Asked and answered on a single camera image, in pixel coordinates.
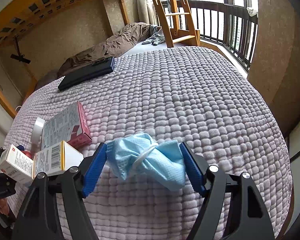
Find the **wooden ladder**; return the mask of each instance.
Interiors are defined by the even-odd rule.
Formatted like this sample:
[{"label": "wooden ladder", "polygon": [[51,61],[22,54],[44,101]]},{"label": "wooden ladder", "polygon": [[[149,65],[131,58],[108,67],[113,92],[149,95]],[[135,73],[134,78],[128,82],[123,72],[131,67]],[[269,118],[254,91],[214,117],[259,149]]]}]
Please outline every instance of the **wooden ladder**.
[{"label": "wooden ladder", "polygon": [[[165,13],[160,0],[152,0],[155,10],[157,12],[164,37],[166,39],[167,47],[173,48],[175,43],[184,42],[188,45],[199,46],[200,44],[200,31],[194,28],[194,23],[191,16],[191,9],[188,0],[181,0],[181,5],[184,12],[178,12],[177,0],[170,0],[172,13]],[[179,24],[179,15],[184,15],[188,26],[188,31],[181,30]],[[170,28],[167,22],[167,16],[172,17],[173,28]]]}]

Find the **metal railing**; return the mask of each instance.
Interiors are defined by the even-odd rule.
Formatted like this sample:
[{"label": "metal railing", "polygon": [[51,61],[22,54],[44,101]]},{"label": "metal railing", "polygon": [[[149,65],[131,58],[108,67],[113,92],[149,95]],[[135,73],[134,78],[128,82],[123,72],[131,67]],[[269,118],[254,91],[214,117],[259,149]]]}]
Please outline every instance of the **metal railing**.
[{"label": "metal railing", "polygon": [[[170,12],[169,2],[162,5],[166,12]],[[183,12],[180,0],[177,1],[178,11]],[[189,1],[194,26],[200,30],[200,37],[223,45],[240,64],[249,71],[253,57],[258,30],[257,16],[249,16],[245,7],[207,2]],[[167,18],[173,28],[173,22]],[[186,29],[184,15],[179,16],[180,28]]]}]

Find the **curtain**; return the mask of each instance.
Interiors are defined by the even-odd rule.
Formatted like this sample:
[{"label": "curtain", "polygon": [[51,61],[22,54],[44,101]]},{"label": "curtain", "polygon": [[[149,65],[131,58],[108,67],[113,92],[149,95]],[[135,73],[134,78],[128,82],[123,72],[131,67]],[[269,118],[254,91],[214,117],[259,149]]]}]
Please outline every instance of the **curtain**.
[{"label": "curtain", "polygon": [[152,0],[137,0],[139,21],[158,25]]}]

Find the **white elastic band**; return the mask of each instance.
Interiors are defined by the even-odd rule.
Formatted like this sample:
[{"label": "white elastic band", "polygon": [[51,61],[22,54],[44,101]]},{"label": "white elastic band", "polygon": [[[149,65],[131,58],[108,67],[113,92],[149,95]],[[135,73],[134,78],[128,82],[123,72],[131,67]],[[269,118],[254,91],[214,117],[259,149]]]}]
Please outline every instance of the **white elastic band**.
[{"label": "white elastic band", "polygon": [[143,162],[145,158],[148,157],[150,152],[152,152],[159,144],[158,143],[152,143],[147,149],[145,149],[143,152],[140,153],[140,155],[137,157],[137,159],[132,164],[132,168],[129,171],[130,176],[133,176],[136,174],[137,167]]}]

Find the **ladder rung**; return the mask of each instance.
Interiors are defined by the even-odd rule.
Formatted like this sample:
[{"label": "ladder rung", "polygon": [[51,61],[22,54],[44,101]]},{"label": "ladder rung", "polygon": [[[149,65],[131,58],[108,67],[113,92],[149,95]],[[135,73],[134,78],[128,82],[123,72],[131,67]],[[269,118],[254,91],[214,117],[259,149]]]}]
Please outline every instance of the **ladder rung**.
[{"label": "ladder rung", "polygon": [[173,41],[173,43],[178,43],[178,42],[186,41],[186,40],[189,40],[189,39],[192,39],[192,38],[195,38],[195,35],[187,35],[187,36],[183,36],[183,37],[174,39],[174,40],[172,40],[172,41]]},{"label": "ladder rung", "polygon": [[189,13],[167,13],[166,16],[174,16],[174,15],[186,15]]}]

